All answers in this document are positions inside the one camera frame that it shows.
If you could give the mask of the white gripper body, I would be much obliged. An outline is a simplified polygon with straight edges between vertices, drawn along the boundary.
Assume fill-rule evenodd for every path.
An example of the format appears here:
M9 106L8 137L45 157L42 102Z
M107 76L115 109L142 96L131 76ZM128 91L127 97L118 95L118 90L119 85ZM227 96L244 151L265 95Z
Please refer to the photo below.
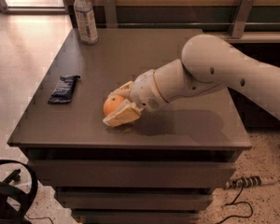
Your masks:
M161 97L154 75L153 69L140 75L133 82L130 91L131 99L149 112L155 112L167 105L167 102Z

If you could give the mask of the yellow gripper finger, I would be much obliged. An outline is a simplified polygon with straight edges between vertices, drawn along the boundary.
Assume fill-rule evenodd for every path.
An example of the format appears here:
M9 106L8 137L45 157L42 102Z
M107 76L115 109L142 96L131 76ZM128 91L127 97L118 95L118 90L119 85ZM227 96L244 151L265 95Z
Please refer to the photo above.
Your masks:
M133 87L133 81L128 81L127 83L123 84L116 90L109 93L109 97L111 96L121 96L124 99L131 99L131 90Z
M113 112L104 117L103 123L110 127L118 127L139 119L142 111L136 103L125 99Z

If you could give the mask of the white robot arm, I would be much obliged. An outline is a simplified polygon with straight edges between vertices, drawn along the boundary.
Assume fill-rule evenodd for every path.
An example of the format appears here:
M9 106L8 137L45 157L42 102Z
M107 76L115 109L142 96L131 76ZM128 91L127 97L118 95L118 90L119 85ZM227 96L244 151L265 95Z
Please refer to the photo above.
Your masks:
M213 35L196 35L184 45L181 57L150 69L114 90L109 99L122 101L103 123L117 127L154 112L173 100L196 97L225 87L240 92L280 120L280 68L244 55Z

